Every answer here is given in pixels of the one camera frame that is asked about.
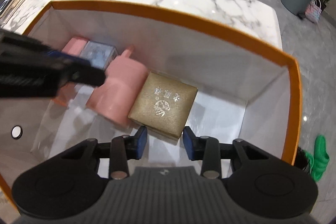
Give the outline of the green slipper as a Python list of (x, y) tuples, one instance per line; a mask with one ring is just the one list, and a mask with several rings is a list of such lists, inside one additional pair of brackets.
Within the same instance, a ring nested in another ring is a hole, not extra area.
[(327, 153), (326, 138), (318, 135), (315, 138), (313, 154), (304, 151), (305, 157), (309, 165), (309, 174), (315, 182), (321, 180), (330, 161)]

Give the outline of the clear plastic box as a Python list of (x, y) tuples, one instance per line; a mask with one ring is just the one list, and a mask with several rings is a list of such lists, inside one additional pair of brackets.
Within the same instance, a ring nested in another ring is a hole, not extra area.
[(81, 51), (80, 58), (88, 60), (92, 67), (105, 71), (117, 55), (113, 45), (89, 41)]

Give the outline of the woven pastel handbag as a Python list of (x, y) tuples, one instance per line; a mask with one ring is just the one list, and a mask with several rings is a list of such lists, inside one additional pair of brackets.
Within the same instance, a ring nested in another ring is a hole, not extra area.
[(313, 22), (318, 23), (321, 16), (321, 1), (320, 0), (311, 0), (305, 10), (306, 18)]

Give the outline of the small pink cup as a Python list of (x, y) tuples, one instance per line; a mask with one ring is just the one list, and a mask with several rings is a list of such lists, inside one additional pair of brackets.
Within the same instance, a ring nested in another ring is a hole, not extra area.
[(87, 43), (87, 39), (74, 37), (66, 44), (62, 52), (72, 56), (79, 56)]

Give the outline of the large orange storage box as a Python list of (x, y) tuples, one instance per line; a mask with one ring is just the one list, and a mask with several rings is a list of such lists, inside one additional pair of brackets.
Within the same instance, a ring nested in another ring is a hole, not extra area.
[(178, 140), (147, 128), (130, 176), (110, 178), (110, 143), (135, 135), (86, 107), (95, 88), (68, 82), (51, 98), (1, 97), (1, 158), (21, 161), (12, 201), (22, 223), (284, 222), (306, 216), (314, 181), (294, 164), (301, 123), (297, 61), (224, 24), (159, 7), (50, 2), (23, 32), (55, 51), (74, 37), (113, 45), (198, 89), (187, 118), (220, 144), (220, 178), (201, 176)]

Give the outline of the pink cylindrical bottle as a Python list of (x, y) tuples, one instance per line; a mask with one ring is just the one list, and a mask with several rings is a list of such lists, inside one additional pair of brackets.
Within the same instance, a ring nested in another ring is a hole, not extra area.
[(145, 83), (149, 69), (131, 58), (134, 46), (129, 46), (118, 55), (106, 69), (104, 84), (95, 88), (86, 107), (127, 128), (130, 124), (128, 114)]

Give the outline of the gold square gift box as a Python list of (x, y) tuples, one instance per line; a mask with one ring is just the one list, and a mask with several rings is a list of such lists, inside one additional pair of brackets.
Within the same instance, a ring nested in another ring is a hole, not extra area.
[(128, 118), (167, 138), (178, 140), (197, 93), (194, 86), (151, 72)]

